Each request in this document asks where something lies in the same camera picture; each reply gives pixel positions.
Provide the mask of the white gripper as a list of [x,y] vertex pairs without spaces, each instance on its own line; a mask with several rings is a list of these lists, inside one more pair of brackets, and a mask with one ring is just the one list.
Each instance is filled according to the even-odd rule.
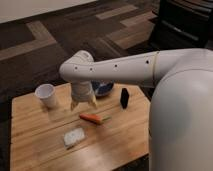
[[89,105],[97,108],[97,100],[94,96],[92,84],[89,81],[72,83],[71,97],[73,99],[70,104],[71,111],[78,106],[79,102],[88,102]]

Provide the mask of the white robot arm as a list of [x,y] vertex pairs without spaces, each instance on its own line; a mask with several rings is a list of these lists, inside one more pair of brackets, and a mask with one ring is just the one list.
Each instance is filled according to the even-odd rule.
[[213,50],[159,50],[99,62],[80,50],[59,73],[73,88],[91,81],[152,87],[149,171],[213,171]]

